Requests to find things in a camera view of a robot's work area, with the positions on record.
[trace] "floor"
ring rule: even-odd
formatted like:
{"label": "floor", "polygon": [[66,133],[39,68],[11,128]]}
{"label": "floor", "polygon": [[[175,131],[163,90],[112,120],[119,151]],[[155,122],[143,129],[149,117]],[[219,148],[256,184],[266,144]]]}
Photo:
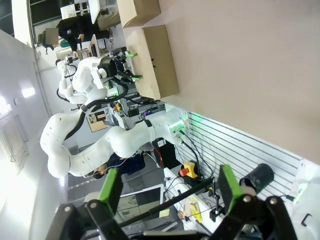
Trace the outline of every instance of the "floor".
{"label": "floor", "polygon": [[166,24],[180,88],[164,101],[320,163],[319,1],[159,4],[145,27]]}

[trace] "brown cardboard box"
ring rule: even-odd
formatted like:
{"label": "brown cardboard box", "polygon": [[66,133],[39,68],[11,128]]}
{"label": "brown cardboard box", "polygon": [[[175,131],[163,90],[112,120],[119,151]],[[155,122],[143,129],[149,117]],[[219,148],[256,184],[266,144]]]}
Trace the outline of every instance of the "brown cardboard box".
{"label": "brown cardboard box", "polygon": [[134,29],[125,40],[128,50],[137,53],[131,60],[134,73],[143,77],[135,82],[139,94],[155,100],[178,94],[179,86],[166,26]]}
{"label": "brown cardboard box", "polygon": [[161,14],[158,0],[117,0],[123,28],[139,27]]}

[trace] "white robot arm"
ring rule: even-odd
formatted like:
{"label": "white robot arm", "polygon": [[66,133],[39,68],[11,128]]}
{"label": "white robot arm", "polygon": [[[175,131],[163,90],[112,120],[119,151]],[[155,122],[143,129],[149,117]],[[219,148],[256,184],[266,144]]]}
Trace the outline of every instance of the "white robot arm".
{"label": "white robot arm", "polygon": [[[181,120],[179,110],[173,109],[152,120],[140,122],[129,131],[114,126],[95,144],[77,155],[71,155],[63,146],[64,140],[81,127],[85,119],[84,112],[88,111],[87,107],[90,109],[107,101],[115,101],[115,98],[105,100],[108,90],[103,86],[103,78],[113,77],[118,73],[112,60],[112,57],[88,57],[82,60],[73,76],[72,85],[69,86],[65,78],[68,72],[65,62],[57,63],[62,75],[59,91],[71,103],[80,99],[83,100],[80,103],[85,103],[77,112],[52,116],[42,132],[40,145],[48,155],[48,170],[56,178],[63,177],[68,172],[74,176],[84,176],[107,162],[113,152],[121,158],[128,158],[141,146],[156,138],[162,137],[168,142],[178,143],[175,132],[178,132],[178,128],[183,128],[185,123]],[[127,85],[117,79],[114,81],[128,91]],[[75,96],[73,90],[81,95]]]}
{"label": "white robot arm", "polygon": [[98,70],[101,59],[102,57],[88,57],[80,61],[70,85],[67,84],[65,78],[68,75],[66,61],[57,62],[56,66],[61,72],[59,93],[64,95],[71,104],[87,104],[97,99],[104,99],[107,96],[107,89],[104,86],[101,87],[101,79],[105,78],[107,74],[99,73]]}
{"label": "white robot arm", "polygon": [[185,127],[181,112],[172,109],[136,124],[129,131],[114,126],[95,144],[77,155],[71,155],[63,146],[63,141],[77,125],[80,114],[81,110],[71,114],[58,113],[49,119],[42,132],[40,145],[48,155],[48,170],[56,178],[68,172],[77,177],[84,176],[107,162],[113,152],[121,158],[128,158],[156,138],[177,144],[176,133],[179,128]]}

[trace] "paper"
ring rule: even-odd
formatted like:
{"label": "paper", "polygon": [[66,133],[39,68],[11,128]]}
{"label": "paper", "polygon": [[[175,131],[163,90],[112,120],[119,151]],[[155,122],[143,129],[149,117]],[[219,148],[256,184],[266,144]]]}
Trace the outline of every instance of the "paper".
{"label": "paper", "polygon": [[159,212],[159,218],[166,217],[166,216],[169,215],[169,213],[170,213],[170,208],[162,210],[162,211]]}

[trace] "white panel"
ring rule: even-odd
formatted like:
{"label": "white panel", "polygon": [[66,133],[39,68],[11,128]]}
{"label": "white panel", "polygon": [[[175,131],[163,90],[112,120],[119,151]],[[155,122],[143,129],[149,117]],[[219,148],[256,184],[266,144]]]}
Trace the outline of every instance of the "white panel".
{"label": "white panel", "polygon": [[19,133],[15,119],[11,114],[8,114],[0,120],[0,131],[4,140],[4,145],[11,155],[10,161],[19,166],[24,155],[27,153],[27,146]]}
{"label": "white panel", "polygon": [[[265,163],[273,169],[274,181],[259,194],[259,197],[264,199],[271,195],[284,195],[290,191],[301,157],[199,114],[190,112],[188,117],[188,136],[216,176],[219,173],[219,165],[229,164],[239,181],[258,164]],[[196,151],[188,139],[185,141]],[[176,156],[182,163],[195,160],[193,153],[181,145],[176,147]],[[208,177],[210,169],[199,156],[198,158],[202,173]]]}

